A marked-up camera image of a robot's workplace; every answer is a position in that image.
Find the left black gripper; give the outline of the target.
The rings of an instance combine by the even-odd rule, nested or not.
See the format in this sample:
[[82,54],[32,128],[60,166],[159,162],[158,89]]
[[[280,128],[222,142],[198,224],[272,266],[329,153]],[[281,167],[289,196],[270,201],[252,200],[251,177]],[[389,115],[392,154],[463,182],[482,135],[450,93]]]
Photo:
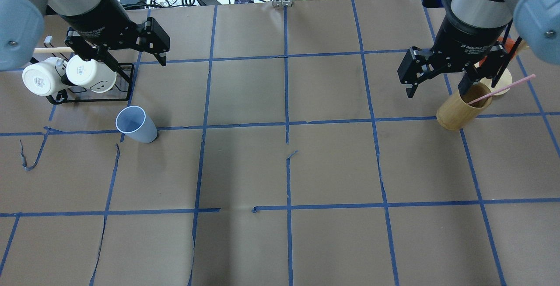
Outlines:
[[125,73],[109,50],[134,49],[154,55],[161,66],[167,65],[170,37],[154,17],[141,27],[134,23],[118,0],[94,0],[96,5],[76,15],[59,15],[77,35],[68,35],[65,44],[74,56],[66,65],[66,77],[77,86],[114,86],[117,77],[128,84]]

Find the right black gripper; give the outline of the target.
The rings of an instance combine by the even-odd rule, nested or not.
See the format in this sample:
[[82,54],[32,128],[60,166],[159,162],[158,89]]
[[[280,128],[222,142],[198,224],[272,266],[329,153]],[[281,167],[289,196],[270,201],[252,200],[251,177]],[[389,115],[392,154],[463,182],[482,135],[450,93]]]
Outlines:
[[399,81],[406,87],[406,95],[413,98],[418,85],[434,79],[442,73],[464,71],[458,84],[458,94],[464,97],[470,88],[480,82],[480,75],[475,67],[497,46],[498,37],[511,27],[511,22],[495,27],[480,28],[460,21],[454,15],[445,15],[430,48],[412,46],[402,59],[397,69]]

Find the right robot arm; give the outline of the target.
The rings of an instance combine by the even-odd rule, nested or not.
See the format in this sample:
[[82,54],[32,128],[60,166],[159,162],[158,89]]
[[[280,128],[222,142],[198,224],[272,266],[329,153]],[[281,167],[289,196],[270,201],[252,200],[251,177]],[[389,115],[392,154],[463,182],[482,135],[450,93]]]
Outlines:
[[540,60],[560,61],[560,0],[422,0],[444,8],[445,16],[429,49],[411,47],[398,67],[400,83],[412,98],[420,83],[442,73],[464,72],[460,94],[482,79],[495,87],[525,41]]

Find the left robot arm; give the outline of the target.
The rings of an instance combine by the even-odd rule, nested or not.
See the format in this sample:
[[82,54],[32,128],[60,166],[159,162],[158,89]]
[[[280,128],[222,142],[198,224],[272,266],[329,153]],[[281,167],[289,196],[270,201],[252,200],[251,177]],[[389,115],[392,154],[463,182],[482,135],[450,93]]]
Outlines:
[[65,44],[84,61],[97,61],[120,73],[112,51],[147,52],[165,66],[170,37],[153,17],[134,23],[118,0],[0,0],[0,66],[24,66],[44,32],[51,8],[68,23]]

